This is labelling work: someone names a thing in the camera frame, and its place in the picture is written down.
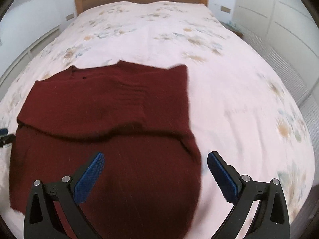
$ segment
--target blue gripper pad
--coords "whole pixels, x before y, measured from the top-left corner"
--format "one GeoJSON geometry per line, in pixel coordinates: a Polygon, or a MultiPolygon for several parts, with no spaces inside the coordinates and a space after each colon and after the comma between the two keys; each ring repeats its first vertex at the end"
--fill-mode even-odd
{"type": "Polygon", "coordinates": [[[238,200],[239,191],[235,181],[225,169],[227,168],[227,164],[221,157],[219,161],[214,152],[211,152],[207,157],[207,165],[226,201],[235,204],[238,200]]]}
{"type": "Polygon", "coordinates": [[[2,128],[0,129],[0,136],[6,136],[8,134],[8,129],[2,128]]]}
{"type": "Polygon", "coordinates": [[[84,203],[87,200],[87,197],[104,168],[104,163],[104,154],[98,153],[76,183],[73,194],[73,199],[76,204],[84,203]]]}

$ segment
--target nightstand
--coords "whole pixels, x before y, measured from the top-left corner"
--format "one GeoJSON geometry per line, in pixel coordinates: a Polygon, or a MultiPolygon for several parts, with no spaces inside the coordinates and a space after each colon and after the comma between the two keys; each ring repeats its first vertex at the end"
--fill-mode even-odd
{"type": "Polygon", "coordinates": [[[230,30],[231,32],[235,33],[241,39],[243,38],[244,34],[242,34],[238,29],[235,29],[234,27],[223,22],[221,22],[221,25],[223,25],[226,29],[230,30]]]}

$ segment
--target wall outlet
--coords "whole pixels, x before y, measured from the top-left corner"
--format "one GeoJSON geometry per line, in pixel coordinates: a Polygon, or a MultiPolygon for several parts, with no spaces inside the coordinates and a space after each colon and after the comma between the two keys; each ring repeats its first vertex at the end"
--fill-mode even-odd
{"type": "Polygon", "coordinates": [[[227,13],[230,13],[231,9],[225,7],[225,6],[221,6],[221,11],[222,12],[227,12],[227,13]]]}
{"type": "Polygon", "coordinates": [[[70,19],[73,19],[74,18],[74,13],[66,16],[65,18],[66,18],[67,21],[70,20],[70,19]]]}

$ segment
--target bedspread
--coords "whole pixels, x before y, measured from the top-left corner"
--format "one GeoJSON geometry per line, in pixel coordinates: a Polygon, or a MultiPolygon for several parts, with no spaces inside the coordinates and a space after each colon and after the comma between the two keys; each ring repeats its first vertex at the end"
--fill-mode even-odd
{"type": "MultiPolygon", "coordinates": [[[[305,122],[268,63],[204,5],[117,2],[83,12],[12,83],[0,103],[1,127],[15,132],[16,117],[36,80],[71,65],[91,68],[119,60],[188,67],[190,127],[203,164],[200,200],[187,239],[210,238],[232,208],[208,170],[210,151],[256,181],[278,178],[294,220],[315,170],[305,122]]],[[[10,149],[0,150],[1,214],[22,238],[23,215],[9,207],[10,149]]],[[[238,238],[248,230],[254,210],[256,204],[238,238]]]]}

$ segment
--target knit fabric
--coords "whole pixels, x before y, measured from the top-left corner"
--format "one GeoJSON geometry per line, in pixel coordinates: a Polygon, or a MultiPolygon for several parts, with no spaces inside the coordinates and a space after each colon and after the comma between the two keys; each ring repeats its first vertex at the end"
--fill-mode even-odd
{"type": "Polygon", "coordinates": [[[184,65],[72,66],[37,81],[18,115],[12,145],[12,208],[25,213],[34,180],[72,175],[99,151],[105,168],[80,205],[97,232],[113,239],[184,238],[201,175],[188,114],[184,65]]]}

